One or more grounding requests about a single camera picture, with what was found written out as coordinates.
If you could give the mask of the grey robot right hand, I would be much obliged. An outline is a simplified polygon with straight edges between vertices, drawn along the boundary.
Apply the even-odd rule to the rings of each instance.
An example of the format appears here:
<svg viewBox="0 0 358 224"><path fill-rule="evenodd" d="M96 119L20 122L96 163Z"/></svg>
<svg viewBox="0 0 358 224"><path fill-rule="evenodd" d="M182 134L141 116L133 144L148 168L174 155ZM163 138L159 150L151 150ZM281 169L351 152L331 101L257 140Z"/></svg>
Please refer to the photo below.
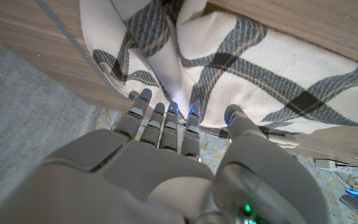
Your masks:
<svg viewBox="0 0 358 224"><path fill-rule="evenodd" d="M224 119L231 143L217 169L202 163L201 109L190 106L183 139L178 106L144 89L111 131L57 149L5 199L0 223L327 223L320 187L237 105Z"/></svg>

